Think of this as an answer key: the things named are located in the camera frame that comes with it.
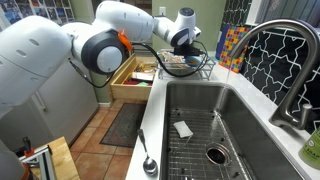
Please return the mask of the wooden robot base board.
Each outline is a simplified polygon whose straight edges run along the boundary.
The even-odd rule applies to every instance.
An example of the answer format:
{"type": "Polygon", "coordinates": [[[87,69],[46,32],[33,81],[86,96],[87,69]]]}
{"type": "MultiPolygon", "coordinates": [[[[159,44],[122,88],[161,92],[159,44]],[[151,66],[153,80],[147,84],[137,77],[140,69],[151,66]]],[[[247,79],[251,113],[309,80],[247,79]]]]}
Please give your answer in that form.
{"type": "Polygon", "coordinates": [[[57,138],[41,145],[41,148],[45,146],[49,146],[52,152],[51,158],[56,180],[80,180],[80,176],[64,137],[57,138]]]}

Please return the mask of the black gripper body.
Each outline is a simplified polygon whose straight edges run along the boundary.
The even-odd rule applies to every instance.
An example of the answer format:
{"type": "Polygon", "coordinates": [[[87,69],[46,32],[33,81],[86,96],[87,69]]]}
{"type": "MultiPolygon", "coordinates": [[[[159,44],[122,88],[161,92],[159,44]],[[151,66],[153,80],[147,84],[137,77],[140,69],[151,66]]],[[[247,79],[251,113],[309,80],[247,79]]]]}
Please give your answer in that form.
{"type": "Polygon", "coordinates": [[[200,56],[201,50],[192,45],[182,45],[175,47],[173,53],[178,56],[200,56]]]}

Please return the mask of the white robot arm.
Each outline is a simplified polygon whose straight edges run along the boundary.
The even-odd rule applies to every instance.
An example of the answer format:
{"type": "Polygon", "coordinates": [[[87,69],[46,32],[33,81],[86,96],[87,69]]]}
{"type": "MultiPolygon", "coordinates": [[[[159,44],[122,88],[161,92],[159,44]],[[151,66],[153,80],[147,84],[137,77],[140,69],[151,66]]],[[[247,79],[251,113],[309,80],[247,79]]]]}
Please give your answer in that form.
{"type": "Polygon", "coordinates": [[[174,21],[119,1],[101,2],[90,24],[60,26],[28,16],[0,33],[1,113],[26,102],[68,57],[90,71],[109,75],[124,63],[126,51],[153,34],[179,48],[193,43],[200,33],[196,13],[189,7],[181,8],[174,21]]]}

